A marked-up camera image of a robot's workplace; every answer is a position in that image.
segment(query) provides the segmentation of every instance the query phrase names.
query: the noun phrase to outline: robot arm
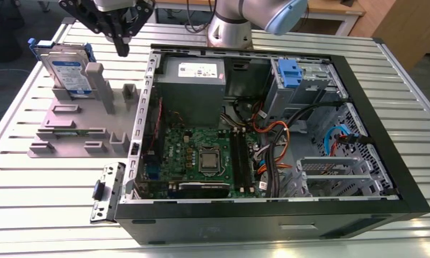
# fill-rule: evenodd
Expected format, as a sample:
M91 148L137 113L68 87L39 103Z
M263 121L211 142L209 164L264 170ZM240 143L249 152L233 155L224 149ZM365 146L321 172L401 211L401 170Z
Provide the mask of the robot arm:
M209 27L212 46L248 48L252 45L251 22L267 32L283 35L305 13L308 0L219 0Z
M307 10L308 0L216 0L209 27L209 44L248 48L251 22L267 32L285 34ZM115 43L119 56L128 56L131 38L139 33L155 9L155 0L60 0L59 5L95 32Z
M152 0L60 0L59 5L95 33L104 33L119 56L128 56L131 38L155 9Z

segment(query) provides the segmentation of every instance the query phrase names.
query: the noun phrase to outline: white sticker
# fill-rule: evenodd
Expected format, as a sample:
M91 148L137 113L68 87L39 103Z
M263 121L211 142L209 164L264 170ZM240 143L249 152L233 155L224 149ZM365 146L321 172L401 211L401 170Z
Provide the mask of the white sticker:
M216 63L181 63L179 77L219 78Z
M260 111L259 111L259 115L260 115L263 118L267 118L267 115L268 115L268 114L267 114L263 110L260 110Z
M261 190L268 190L268 183L267 183L267 182L264 182L264 181L260 181L260 186L259 186L259 188L260 188Z
M52 61L57 78L65 89L77 97L88 97L92 88L87 77L81 74L83 66L80 62Z

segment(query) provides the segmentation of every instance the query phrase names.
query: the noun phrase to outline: metal table surface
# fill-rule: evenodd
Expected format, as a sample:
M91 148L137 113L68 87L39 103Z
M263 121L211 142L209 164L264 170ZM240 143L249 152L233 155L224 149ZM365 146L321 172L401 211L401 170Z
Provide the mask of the metal table surface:
M89 42L112 87L143 84L151 43L204 46L204 34L148 24L117 56L103 35L63 24L53 40ZM255 31L256 49L344 55L430 204L430 103L384 45L372 39ZM91 225L92 189L119 159L31 159L28 147L49 108L52 79L39 62L0 123L0 254L133 257L430 257L430 214L347 240L140 247L117 225Z

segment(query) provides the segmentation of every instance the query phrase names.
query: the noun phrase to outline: green circuit board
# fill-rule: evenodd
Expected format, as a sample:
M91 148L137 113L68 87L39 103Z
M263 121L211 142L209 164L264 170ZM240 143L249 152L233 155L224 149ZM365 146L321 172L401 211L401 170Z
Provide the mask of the green circuit board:
M229 133L229 130L217 129L167 129L159 181L227 183L231 185L231 197L256 197L256 193L235 190ZM248 146L257 143L256 133L247 133L245 138ZM200 172L200 154L207 151L220 153L219 171L209 176ZM249 165L253 180L253 168L252 164ZM156 198L165 197L163 190L163 188L152 190Z

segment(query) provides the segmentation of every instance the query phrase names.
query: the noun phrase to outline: cpu socket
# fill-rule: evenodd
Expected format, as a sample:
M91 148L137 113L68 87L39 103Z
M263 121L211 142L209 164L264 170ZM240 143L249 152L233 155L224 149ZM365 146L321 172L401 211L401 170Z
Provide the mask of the cpu socket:
M200 173L204 176L215 176L220 173L220 149L216 147L201 147L200 152Z

